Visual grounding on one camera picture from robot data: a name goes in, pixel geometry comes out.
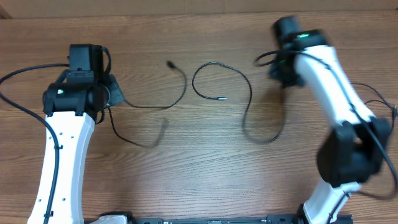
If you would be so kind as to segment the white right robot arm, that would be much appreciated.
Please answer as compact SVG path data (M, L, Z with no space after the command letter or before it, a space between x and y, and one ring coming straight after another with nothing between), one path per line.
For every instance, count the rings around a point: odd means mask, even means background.
M322 31L304 31L292 16L277 20L272 30L279 49L270 76L284 87L308 85L331 128L317 154L320 180L300 206L298 222L351 223L337 214L383 162L391 163L389 123L376 118L357 95Z

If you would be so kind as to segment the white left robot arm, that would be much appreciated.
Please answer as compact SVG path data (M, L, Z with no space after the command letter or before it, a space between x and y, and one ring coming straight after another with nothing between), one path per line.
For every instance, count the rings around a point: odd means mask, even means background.
M74 44L69 68L43 95L44 162L29 223L83 223L82 187L86 154L98 113L124 100L103 57L106 47Z

